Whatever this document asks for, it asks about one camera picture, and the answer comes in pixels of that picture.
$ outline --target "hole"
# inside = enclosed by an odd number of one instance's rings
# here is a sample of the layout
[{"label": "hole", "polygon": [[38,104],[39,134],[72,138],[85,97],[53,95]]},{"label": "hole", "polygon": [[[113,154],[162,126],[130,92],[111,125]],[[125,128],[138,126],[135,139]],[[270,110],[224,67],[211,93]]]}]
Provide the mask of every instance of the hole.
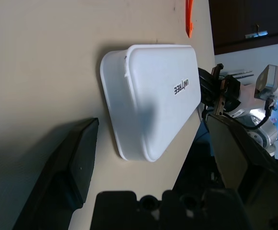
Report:
[{"label": "hole", "polygon": [[154,211],[158,208],[158,200],[150,195],[146,195],[140,200],[141,208],[145,211]]},{"label": "hole", "polygon": [[181,197],[181,200],[185,207],[189,210],[192,210],[197,207],[197,201],[190,195],[184,195]]}]

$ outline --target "unitree logo text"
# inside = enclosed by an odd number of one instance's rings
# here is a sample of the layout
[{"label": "unitree logo text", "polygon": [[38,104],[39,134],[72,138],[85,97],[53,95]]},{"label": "unitree logo text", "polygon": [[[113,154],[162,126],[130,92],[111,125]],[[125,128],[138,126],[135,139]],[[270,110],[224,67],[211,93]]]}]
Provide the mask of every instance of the unitree logo text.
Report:
[{"label": "unitree logo text", "polygon": [[176,95],[180,91],[185,90],[186,87],[188,86],[188,84],[189,84],[188,79],[182,80],[182,82],[180,84],[178,84],[174,87],[174,94]]}]

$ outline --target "black plastic part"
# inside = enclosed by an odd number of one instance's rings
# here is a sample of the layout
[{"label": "black plastic part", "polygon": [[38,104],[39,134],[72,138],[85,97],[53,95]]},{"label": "black plastic part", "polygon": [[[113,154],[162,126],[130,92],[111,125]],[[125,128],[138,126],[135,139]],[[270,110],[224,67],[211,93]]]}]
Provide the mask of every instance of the black plastic part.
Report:
[{"label": "black plastic part", "polygon": [[224,109],[227,113],[240,105],[239,94],[240,82],[231,75],[226,76],[223,96],[225,97]]},{"label": "black plastic part", "polygon": [[207,125],[225,187],[238,191],[254,229],[278,217],[278,165],[234,120],[209,115]]},{"label": "black plastic part", "polygon": [[159,208],[140,209],[133,192],[102,192],[96,197],[91,230],[251,230],[240,198],[231,189],[207,190],[202,203],[186,208],[173,191],[165,191]]},{"label": "black plastic part", "polygon": [[220,95],[220,81],[206,70],[198,68],[201,102],[207,106],[214,106],[214,102]]},{"label": "black plastic part", "polygon": [[13,230],[67,230],[86,201],[92,177],[98,119],[76,125],[47,160]]}]

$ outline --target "cabinet handle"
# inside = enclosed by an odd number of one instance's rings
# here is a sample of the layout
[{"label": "cabinet handle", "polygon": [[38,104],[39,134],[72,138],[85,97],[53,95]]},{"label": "cabinet handle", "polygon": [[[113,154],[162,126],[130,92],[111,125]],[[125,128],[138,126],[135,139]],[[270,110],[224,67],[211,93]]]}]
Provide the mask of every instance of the cabinet handle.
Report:
[{"label": "cabinet handle", "polygon": [[268,35],[267,30],[259,32],[259,25],[258,24],[256,24],[256,30],[257,30],[256,33],[245,35],[245,39],[254,38],[254,37],[262,37],[262,36]]}]

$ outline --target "black cable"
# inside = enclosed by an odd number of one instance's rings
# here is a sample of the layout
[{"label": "black cable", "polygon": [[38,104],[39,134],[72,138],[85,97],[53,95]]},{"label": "black cable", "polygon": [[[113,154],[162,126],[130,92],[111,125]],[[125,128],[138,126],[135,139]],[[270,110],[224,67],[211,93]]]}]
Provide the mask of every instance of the black cable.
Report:
[{"label": "black cable", "polygon": [[205,136],[208,133],[208,131],[206,131],[205,133],[203,133],[201,136],[199,136],[198,138],[196,138],[193,142],[196,142],[197,140],[199,140],[201,137]]},{"label": "black cable", "polygon": [[237,122],[238,124],[242,125],[245,129],[248,129],[248,130],[255,130],[257,128],[260,128],[264,123],[266,123],[266,121],[269,119],[269,117],[271,116],[271,112],[272,112],[272,109],[273,109],[273,106],[270,106],[271,104],[273,103],[273,100],[267,100],[266,103],[265,103],[265,117],[264,119],[259,122],[256,126],[246,126],[244,124],[242,124],[241,122],[237,121],[236,119],[232,118],[230,115],[226,114],[226,113],[223,113],[224,116],[228,117],[229,119]]}]

